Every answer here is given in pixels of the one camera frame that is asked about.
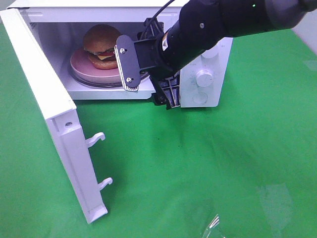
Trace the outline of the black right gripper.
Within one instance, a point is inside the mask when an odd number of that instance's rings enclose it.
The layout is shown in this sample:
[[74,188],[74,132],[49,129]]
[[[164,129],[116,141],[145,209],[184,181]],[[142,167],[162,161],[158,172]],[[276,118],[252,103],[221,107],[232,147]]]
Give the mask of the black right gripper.
[[163,50],[163,37],[139,40],[134,42],[139,68],[150,75],[155,89],[152,94],[156,106],[166,104],[166,109],[180,107],[180,74],[179,63],[181,42],[178,38],[167,37],[168,47]]

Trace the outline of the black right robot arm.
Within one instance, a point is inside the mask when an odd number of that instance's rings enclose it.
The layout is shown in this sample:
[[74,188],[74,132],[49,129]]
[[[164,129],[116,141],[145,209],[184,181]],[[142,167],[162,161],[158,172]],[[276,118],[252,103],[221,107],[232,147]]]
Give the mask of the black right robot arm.
[[180,69],[222,38],[290,29],[316,7],[314,0],[191,0],[167,31],[155,16],[147,18],[136,52],[154,86],[154,104],[178,107]]

